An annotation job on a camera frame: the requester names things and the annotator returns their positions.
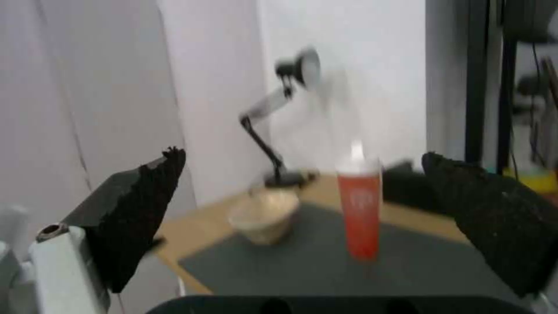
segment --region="lamp base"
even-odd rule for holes
[[[303,175],[301,172],[283,172],[281,176],[267,175],[264,179],[266,188],[292,188],[302,187],[315,178],[315,174]]]

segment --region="gray mat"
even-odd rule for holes
[[[270,247],[235,234],[179,261],[215,294],[491,296],[521,304],[471,246],[382,225],[376,261],[345,246],[341,215],[303,204],[289,235]]]

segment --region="desk lamp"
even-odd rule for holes
[[[292,99],[292,95],[296,91],[292,82],[293,79],[305,89],[315,87],[320,79],[320,58],[316,50],[312,48],[305,49],[294,60],[277,62],[275,74],[281,80],[282,86],[242,114],[240,116],[240,124],[273,164],[273,173],[266,175],[264,178],[266,187],[286,188],[302,186],[312,176],[306,178],[300,172],[288,172],[281,156],[262,140],[252,125],[268,117]]]

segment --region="wooden table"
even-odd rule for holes
[[[247,193],[226,198],[218,203],[202,207],[195,212],[172,221],[164,222],[158,234],[167,243],[157,252],[159,258],[186,284],[189,291],[211,294],[211,291],[179,266],[178,260],[195,254],[211,244],[231,235],[234,231],[227,222],[230,207]],[[339,190],[336,178],[322,175],[320,179],[300,192],[304,202],[312,202],[340,211]],[[459,231],[453,219],[446,216],[414,210],[397,204],[384,203],[381,221],[424,234],[469,243]]]

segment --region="beige bowl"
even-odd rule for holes
[[[287,233],[298,206],[292,191],[264,190],[239,201],[229,213],[229,223],[251,242],[269,245]]]

